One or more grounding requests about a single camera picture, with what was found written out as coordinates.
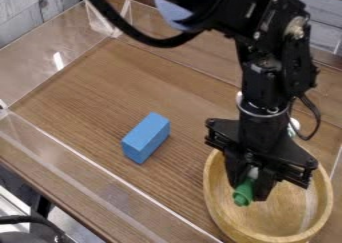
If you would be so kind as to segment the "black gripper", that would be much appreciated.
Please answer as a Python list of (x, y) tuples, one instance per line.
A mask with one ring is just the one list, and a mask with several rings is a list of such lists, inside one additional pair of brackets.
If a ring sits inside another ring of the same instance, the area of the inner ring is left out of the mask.
[(307, 189), (318, 161), (287, 134), (291, 105), (274, 109), (239, 107), (239, 119), (206, 120), (206, 144), (223, 154), (232, 188), (244, 181), (255, 166), (254, 200), (266, 201), (278, 182), (287, 181)]

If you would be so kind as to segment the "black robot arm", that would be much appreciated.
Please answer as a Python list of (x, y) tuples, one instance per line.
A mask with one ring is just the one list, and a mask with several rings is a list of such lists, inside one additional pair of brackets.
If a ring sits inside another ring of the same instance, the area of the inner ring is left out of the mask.
[(236, 96), (239, 118), (210, 118), (206, 144), (224, 157), (227, 180), (236, 188), (251, 172), (252, 199), (264, 201), (275, 185), (310, 185), (316, 159), (291, 139), (291, 110), (300, 101), (315, 117), (320, 112), (307, 97), (319, 69), (310, 52), (310, 14), (300, 0), (155, 0), (170, 25), (180, 33), (159, 39), (137, 30), (107, 0), (89, 0), (104, 18), (136, 41), (174, 48), (206, 31), (235, 42), (242, 68)]

